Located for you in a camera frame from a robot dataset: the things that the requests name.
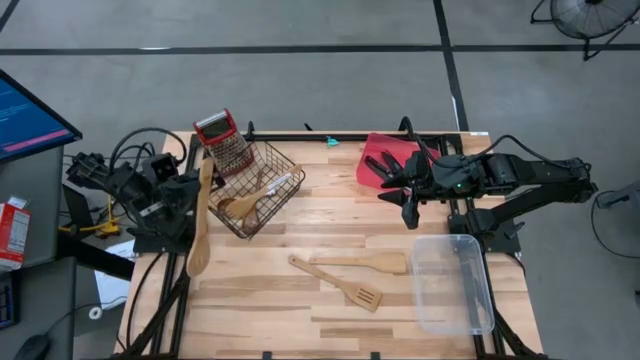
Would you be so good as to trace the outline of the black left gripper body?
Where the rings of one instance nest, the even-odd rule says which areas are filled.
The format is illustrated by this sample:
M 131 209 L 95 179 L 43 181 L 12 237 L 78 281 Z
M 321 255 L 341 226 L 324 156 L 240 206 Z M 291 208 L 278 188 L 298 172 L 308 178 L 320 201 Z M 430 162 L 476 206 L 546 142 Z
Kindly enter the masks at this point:
M 176 159 L 156 155 L 143 163 L 143 174 L 150 183 L 148 204 L 142 209 L 142 223 L 162 235 L 180 235 L 189 220 L 196 198 L 188 194 L 189 173 L 180 174 Z

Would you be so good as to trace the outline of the pronged wooden spoon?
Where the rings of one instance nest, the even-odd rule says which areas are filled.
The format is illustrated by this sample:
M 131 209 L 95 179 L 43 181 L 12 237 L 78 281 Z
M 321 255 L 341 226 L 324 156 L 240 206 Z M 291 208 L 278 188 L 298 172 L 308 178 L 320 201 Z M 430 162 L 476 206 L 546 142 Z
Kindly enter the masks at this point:
M 242 218 L 247 215 L 251 208 L 264 196 L 266 196 L 272 190 L 275 190 L 278 186 L 284 184 L 295 174 L 302 170 L 300 164 L 293 166 L 288 172 L 281 175 L 278 179 L 262 187 L 258 191 L 251 195 L 239 198 L 231 202 L 226 208 L 226 214 L 234 219 Z

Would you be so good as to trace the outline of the slotted wooden spatula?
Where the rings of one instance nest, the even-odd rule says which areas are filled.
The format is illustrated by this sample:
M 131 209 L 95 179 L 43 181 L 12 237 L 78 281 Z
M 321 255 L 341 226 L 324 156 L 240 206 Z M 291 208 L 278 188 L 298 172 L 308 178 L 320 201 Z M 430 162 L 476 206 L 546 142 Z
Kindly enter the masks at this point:
M 339 288 L 349 300 L 369 312 L 375 312 L 379 307 L 383 293 L 369 284 L 339 279 L 295 255 L 289 255 L 288 262 L 290 265 Z
M 200 190 L 197 195 L 195 209 L 195 233 L 192 247 L 186 261 L 186 272 L 190 277 L 195 277 L 203 273 L 210 259 L 207 213 L 213 168 L 214 162 L 211 158 L 205 158 L 200 163 Z

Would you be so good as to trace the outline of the plain wooden spatula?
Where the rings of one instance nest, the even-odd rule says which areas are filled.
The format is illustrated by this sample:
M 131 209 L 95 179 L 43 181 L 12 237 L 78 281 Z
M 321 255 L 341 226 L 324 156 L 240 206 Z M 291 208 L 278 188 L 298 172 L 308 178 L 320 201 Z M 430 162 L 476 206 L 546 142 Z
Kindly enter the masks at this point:
M 309 262 L 314 265 L 367 267 L 390 274 L 407 272 L 406 255 L 402 252 L 384 252 L 359 257 L 311 257 Z

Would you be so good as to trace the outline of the red metal box grater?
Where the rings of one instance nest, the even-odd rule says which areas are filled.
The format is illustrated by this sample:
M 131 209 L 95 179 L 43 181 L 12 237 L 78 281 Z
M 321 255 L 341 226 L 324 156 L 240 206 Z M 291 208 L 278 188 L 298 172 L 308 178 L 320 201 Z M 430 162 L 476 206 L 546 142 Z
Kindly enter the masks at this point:
M 253 151 L 227 108 L 194 122 L 193 127 L 222 177 L 237 174 L 254 162 Z

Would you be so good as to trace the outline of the pink plastic bin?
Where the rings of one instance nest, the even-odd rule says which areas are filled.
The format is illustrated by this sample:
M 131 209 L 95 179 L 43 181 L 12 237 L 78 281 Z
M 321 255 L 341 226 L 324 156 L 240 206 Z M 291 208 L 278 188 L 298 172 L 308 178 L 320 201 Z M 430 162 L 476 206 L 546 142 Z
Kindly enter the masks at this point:
M 365 157 L 367 155 L 372 156 L 375 160 L 389 169 L 381 155 L 382 152 L 388 151 L 404 168 L 406 161 L 415 151 L 418 150 L 419 146 L 415 142 L 399 140 L 379 133 L 371 133 L 365 142 L 364 150 L 356 170 L 357 182 L 363 186 L 382 190 L 382 179 L 371 171 L 365 164 Z

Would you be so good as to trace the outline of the black desk crossbar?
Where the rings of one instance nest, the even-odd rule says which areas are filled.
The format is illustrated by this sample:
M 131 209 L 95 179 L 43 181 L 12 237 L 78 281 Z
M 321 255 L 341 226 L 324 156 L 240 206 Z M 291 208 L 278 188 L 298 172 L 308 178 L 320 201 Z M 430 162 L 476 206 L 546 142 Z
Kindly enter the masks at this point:
M 73 257 L 80 265 L 123 280 L 130 280 L 135 263 L 125 257 L 109 253 L 81 240 L 58 233 L 57 258 Z

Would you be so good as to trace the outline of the clear plastic container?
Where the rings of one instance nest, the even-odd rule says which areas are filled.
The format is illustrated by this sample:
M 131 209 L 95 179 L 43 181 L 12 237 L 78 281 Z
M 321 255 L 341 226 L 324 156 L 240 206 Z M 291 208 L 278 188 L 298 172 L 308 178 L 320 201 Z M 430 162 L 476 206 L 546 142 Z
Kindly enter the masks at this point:
M 467 234 L 425 235 L 410 253 L 416 317 L 438 335 L 487 335 L 493 302 L 479 242 Z

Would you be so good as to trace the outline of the white paper sheet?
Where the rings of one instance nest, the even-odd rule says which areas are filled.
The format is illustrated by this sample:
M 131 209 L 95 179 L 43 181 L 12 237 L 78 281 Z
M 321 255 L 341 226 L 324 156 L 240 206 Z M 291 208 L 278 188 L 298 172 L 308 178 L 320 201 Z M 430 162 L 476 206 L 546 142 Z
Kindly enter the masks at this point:
M 135 241 L 130 240 L 107 247 L 106 251 L 128 260 L 135 260 L 137 255 L 133 250 L 134 244 Z M 129 280 L 123 280 L 97 270 L 94 271 L 94 275 L 103 311 L 126 302 L 130 286 Z

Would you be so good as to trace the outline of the grey desk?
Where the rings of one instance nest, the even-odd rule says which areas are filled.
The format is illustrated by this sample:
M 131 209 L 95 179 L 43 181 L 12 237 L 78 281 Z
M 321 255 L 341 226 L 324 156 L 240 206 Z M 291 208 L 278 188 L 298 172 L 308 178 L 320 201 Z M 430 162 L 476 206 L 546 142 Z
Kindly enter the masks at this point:
M 76 262 L 57 257 L 62 159 L 58 147 L 7 163 L 0 171 L 0 202 L 23 199 L 32 215 L 25 261 L 15 272 L 20 321 L 0 330 L 0 360 L 13 360 L 38 334 L 50 340 L 45 360 L 72 359 Z

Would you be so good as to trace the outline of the computer monitor blue screen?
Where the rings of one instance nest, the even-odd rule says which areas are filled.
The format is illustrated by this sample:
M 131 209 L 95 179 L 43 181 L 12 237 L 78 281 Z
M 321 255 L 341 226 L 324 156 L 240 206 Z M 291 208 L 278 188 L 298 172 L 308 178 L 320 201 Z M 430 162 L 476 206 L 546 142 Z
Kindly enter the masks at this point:
M 80 130 L 0 69 L 0 165 L 82 138 Z

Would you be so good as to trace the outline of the black keyboard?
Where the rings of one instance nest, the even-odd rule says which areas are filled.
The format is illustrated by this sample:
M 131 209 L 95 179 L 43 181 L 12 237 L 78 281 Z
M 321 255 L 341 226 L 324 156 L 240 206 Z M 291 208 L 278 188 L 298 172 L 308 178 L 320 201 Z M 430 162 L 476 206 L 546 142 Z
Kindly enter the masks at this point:
M 0 274 L 0 330 L 20 319 L 19 278 L 13 272 Z

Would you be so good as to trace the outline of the black computer mouse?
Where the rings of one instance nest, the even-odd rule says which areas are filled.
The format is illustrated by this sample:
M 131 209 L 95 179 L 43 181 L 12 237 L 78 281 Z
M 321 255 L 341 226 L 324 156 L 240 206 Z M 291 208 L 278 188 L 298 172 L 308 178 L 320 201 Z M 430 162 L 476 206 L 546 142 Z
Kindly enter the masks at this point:
M 13 360 L 45 360 L 51 346 L 46 334 L 29 337 L 19 348 Z

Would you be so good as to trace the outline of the black floor fan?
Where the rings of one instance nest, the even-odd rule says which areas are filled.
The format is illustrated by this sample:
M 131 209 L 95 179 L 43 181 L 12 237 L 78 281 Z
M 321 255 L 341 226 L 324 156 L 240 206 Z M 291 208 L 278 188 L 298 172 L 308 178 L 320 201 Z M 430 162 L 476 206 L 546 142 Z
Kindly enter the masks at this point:
M 608 36 L 607 47 L 638 21 L 640 0 L 540 0 L 529 18 L 531 24 L 553 24 L 563 35 L 581 40 L 584 61 L 601 53 L 590 51 L 593 39 Z

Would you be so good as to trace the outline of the black aluminium table frame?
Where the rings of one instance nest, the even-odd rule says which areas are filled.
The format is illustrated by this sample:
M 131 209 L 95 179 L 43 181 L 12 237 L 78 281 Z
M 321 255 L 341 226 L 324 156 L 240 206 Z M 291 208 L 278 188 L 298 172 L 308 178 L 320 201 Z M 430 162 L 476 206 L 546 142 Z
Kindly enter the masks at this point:
M 380 289 L 375 312 L 348 300 L 336 287 L 292 266 L 287 258 L 368 255 L 409 251 L 417 232 L 408 229 L 397 206 L 358 184 L 356 168 L 365 146 L 363 131 L 339 135 L 329 147 L 312 131 L 258 131 L 305 171 L 300 190 L 253 238 L 232 234 L 209 221 L 211 260 L 188 293 L 169 310 L 156 334 L 161 351 L 182 359 L 523 360 L 542 345 L 522 268 L 509 256 L 487 258 L 495 304 L 518 337 L 510 344 L 498 333 L 439 335 L 417 320 L 407 275 L 368 268 L 332 267 L 336 277 Z

